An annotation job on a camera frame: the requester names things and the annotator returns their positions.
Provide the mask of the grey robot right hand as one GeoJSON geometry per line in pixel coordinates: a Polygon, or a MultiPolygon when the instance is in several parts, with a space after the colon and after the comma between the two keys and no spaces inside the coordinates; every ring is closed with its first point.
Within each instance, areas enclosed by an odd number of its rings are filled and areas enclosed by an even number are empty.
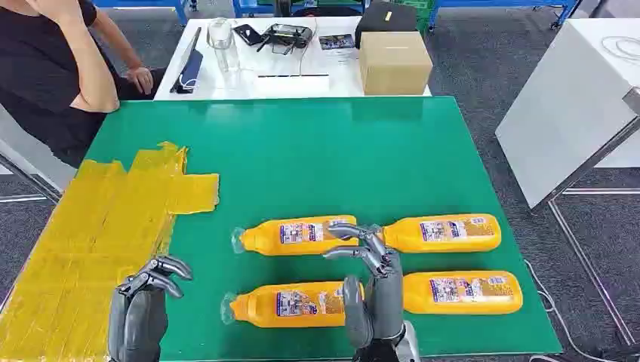
{"type": "Polygon", "coordinates": [[[387,247],[381,229],[350,223],[334,223],[326,232],[336,238],[356,238],[355,246],[334,247],[322,254],[326,259],[350,257],[362,260],[370,272],[361,290],[360,279],[348,275],[342,283],[345,327],[350,344],[367,348],[375,340],[395,342],[405,331],[403,321],[403,273],[396,250],[387,247]]]}

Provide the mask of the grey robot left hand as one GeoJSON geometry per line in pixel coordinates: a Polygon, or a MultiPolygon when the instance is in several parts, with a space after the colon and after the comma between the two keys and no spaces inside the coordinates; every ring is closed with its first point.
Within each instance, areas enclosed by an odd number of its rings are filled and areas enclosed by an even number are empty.
{"type": "Polygon", "coordinates": [[[171,279],[173,274],[193,279],[192,269],[182,260],[156,256],[114,289],[107,333],[111,361],[159,360],[161,340],[168,328],[165,297],[183,297],[171,279]]]}

